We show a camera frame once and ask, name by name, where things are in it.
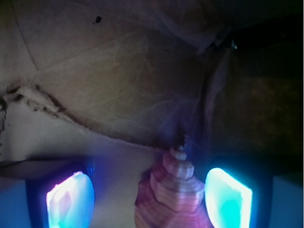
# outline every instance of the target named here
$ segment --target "beige surface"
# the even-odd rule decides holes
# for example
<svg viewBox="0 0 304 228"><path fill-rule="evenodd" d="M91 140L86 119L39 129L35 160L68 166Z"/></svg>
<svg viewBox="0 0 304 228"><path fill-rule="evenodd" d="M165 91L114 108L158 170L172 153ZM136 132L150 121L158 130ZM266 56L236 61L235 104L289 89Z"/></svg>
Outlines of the beige surface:
<svg viewBox="0 0 304 228"><path fill-rule="evenodd" d="M140 22L148 28L178 37L203 53L212 43L220 43L230 31L208 0L93 0L106 12Z"/></svg>
<svg viewBox="0 0 304 228"><path fill-rule="evenodd" d="M170 146L178 127L190 128L203 78L194 48L92 3L12 0L4 6L1 21L10 30L1 48L10 65L1 69L2 94L20 81L46 92L85 127L139 144Z"/></svg>
<svg viewBox="0 0 304 228"><path fill-rule="evenodd" d="M303 153L303 69L300 44L231 55L214 108L214 151Z"/></svg>

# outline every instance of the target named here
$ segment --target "light housing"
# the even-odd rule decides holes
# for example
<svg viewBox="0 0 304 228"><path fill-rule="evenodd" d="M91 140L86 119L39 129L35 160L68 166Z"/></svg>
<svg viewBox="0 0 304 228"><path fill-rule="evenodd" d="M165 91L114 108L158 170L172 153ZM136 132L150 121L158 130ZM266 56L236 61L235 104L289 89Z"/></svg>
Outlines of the light housing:
<svg viewBox="0 0 304 228"><path fill-rule="evenodd" d="M215 228L303 227L301 157L218 157L205 183L206 209ZM288 199L294 214L286 202L280 204L282 199Z"/></svg>
<svg viewBox="0 0 304 228"><path fill-rule="evenodd" d="M95 191L85 162L71 160L0 162L0 223L3 227L89 227ZM22 195L24 206L14 202Z"/></svg>

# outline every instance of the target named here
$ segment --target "spiral seashell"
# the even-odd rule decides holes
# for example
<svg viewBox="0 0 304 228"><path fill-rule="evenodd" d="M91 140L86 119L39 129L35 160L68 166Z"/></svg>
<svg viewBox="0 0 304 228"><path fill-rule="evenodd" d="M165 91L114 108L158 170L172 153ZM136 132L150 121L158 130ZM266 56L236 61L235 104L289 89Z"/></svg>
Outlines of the spiral seashell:
<svg viewBox="0 0 304 228"><path fill-rule="evenodd" d="M138 185L135 225L138 228L210 228L201 206L205 185L193 176L186 153L171 149L153 166L149 180Z"/></svg>

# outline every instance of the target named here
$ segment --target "glowing light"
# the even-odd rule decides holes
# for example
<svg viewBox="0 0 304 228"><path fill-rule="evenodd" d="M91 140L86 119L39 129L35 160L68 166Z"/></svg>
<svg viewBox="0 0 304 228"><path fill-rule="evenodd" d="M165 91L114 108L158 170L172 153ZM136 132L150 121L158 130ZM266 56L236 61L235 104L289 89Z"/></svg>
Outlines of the glowing light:
<svg viewBox="0 0 304 228"><path fill-rule="evenodd" d="M248 228L252 190L220 168L206 177L205 201L215 228Z"/></svg>
<svg viewBox="0 0 304 228"><path fill-rule="evenodd" d="M49 228L87 228L95 204L91 179L76 172L47 193Z"/></svg>

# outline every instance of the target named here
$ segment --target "led light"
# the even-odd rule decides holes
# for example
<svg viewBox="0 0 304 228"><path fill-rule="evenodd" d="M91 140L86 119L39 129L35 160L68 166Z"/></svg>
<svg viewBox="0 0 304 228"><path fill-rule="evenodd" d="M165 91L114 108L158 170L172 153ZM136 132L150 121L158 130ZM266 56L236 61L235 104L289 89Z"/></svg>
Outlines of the led light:
<svg viewBox="0 0 304 228"><path fill-rule="evenodd" d="M47 193L49 228L87 228L94 212L95 192L91 179L76 172Z"/></svg>
<svg viewBox="0 0 304 228"><path fill-rule="evenodd" d="M220 168L207 174L205 201L215 228L249 228L252 190Z"/></svg>

